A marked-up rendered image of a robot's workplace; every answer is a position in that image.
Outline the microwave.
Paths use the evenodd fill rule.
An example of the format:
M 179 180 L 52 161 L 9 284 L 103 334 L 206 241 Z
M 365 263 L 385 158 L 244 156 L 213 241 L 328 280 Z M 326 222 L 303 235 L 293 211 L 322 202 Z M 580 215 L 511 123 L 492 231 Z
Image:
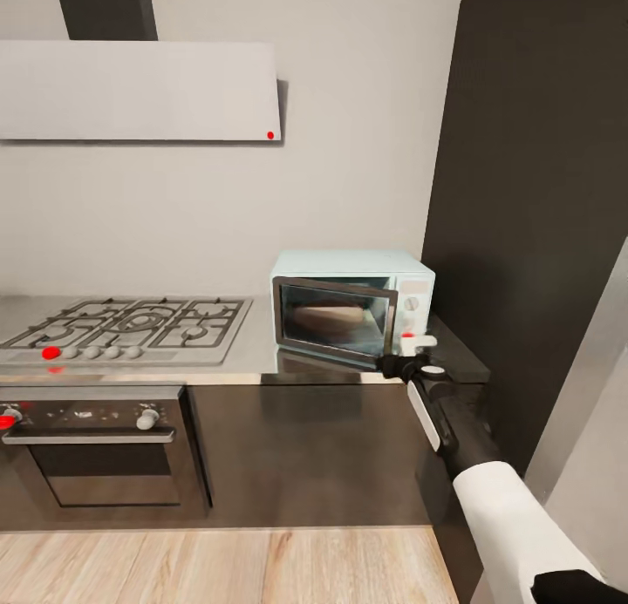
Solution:
M 275 342 L 375 364 L 425 336 L 434 280 L 404 249 L 282 249 L 270 275 Z

